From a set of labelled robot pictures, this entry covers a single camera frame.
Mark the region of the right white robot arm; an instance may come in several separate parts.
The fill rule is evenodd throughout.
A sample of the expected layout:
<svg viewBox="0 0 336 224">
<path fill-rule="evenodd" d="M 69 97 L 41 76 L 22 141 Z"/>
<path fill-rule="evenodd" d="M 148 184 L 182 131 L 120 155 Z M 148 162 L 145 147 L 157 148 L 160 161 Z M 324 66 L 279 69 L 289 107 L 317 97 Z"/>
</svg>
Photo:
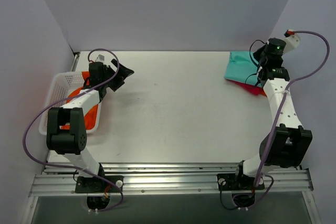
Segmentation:
<svg viewBox="0 0 336 224">
<path fill-rule="evenodd" d="M 239 163 L 233 182 L 244 189 L 253 184 L 261 173 L 276 168 L 299 166 L 312 141 L 312 132 L 300 122 L 287 87 L 290 83 L 288 70 L 283 67 L 283 54 L 294 50 L 300 38 L 288 35 L 284 39 L 270 38 L 250 56 L 257 65 L 257 82 L 261 84 L 268 99 L 272 126 L 261 142 L 259 152 Z"/>
</svg>

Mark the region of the teal t-shirt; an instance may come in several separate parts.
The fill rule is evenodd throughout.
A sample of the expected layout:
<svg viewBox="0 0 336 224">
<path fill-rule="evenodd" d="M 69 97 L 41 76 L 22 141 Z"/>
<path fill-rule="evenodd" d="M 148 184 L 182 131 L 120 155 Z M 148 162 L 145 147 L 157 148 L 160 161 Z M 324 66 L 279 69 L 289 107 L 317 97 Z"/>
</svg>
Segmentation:
<svg viewBox="0 0 336 224">
<path fill-rule="evenodd" d="M 231 51 L 224 79 L 261 87 L 256 77 L 257 67 L 250 59 L 249 51 Z"/>
</svg>

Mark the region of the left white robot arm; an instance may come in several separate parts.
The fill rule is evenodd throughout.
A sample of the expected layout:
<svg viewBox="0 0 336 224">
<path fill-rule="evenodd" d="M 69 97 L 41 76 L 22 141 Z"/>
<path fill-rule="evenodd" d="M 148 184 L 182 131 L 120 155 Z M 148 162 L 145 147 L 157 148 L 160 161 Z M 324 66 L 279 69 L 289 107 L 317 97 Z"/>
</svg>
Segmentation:
<svg viewBox="0 0 336 224">
<path fill-rule="evenodd" d="M 80 97 L 67 99 L 60 107 L 49 109 L 47 114 L 46 144 L 49 150 L 68 159 L 77 167 L 80 176 L 87 177 L 87 186 L 94 192 L 105 188 L 104 171 L 88 149 L 85 116 L 92 108 L 102 102 L 107 89 L 117 91 L 125 84 L 126 78 L 134 74 L 117 60 L 111 63 L 117 67 L 113 70 L 101 61 L 89 64 L 88 76 L 84 78 L 79 89 Z"/>
</svg>

